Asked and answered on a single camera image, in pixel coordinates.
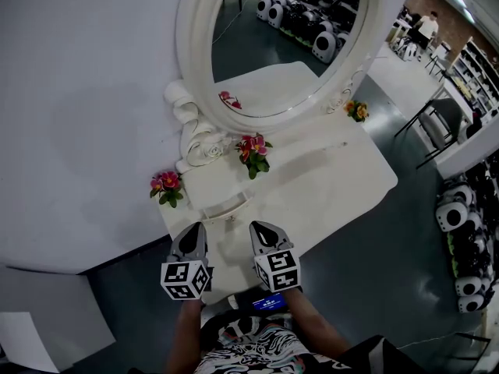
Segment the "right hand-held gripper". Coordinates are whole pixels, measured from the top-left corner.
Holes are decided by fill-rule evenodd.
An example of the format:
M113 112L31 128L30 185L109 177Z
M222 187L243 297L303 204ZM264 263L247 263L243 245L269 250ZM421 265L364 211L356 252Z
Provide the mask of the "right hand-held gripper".
M273 293L299 288L299 255L285 231L264 221L252 221L249 234L257 276Z

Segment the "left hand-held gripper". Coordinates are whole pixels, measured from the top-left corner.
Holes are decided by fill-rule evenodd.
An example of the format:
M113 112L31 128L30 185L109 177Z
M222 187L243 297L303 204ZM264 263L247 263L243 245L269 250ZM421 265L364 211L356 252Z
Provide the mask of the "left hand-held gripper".
M207 231L200 221L173 239L167 262L161 265L160 285L172 300L199 300L211 276Z

